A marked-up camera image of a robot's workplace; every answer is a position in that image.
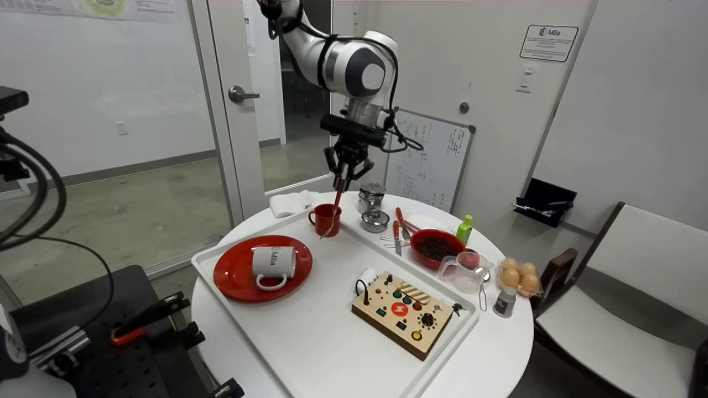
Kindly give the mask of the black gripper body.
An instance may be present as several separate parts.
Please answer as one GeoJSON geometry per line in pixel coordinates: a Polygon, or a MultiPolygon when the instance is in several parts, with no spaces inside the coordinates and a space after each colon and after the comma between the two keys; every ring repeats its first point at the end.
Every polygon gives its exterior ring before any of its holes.
{"type": "Polygon", "coordinates": [[[326,148],[330,166],[349,164],[358,166],[367,161],[367,148],[386,147],[386,131],[365,126],[345,118],[326,116],[322,128],[337,137],[334,147],[326,148]]]}

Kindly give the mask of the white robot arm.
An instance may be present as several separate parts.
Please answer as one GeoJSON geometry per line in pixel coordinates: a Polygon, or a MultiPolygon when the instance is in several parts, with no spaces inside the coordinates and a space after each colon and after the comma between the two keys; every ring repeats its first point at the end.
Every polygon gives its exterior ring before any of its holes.
{"type": "Polygon", "coordinates": [[[386,147],[383,112],[395,111],[399,86],[399,45],[379,32],[358,38],[318,32],[303,0],[258,0],[269,36],[282,38],[311,85],[348,99],[343,116],[326,116],[322,128],[337,137],[326,148],[334,189],[348,191],[375,168],[367,148],[386,147]]]}

